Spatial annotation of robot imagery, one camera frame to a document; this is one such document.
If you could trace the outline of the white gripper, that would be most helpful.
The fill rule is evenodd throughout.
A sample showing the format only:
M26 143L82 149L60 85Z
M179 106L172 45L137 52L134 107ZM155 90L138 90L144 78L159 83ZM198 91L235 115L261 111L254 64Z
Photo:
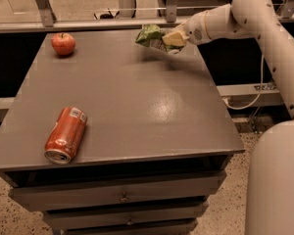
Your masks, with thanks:
M170 31L162 39L166 45L170 45L168 53L175 55L184 49L187 40L195 45L201 45L209 42L209 36L205 26L207 12L200 12L189 18L185 25L184 31Z

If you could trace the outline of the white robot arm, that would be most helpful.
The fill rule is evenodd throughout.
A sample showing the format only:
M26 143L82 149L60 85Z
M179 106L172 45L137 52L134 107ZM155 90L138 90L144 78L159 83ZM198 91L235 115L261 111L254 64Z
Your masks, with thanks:
M294 37L271 0L232 0L191 16L165 42L183 46L253 38L290 119L269 128L251 154L245 235L294 235Z

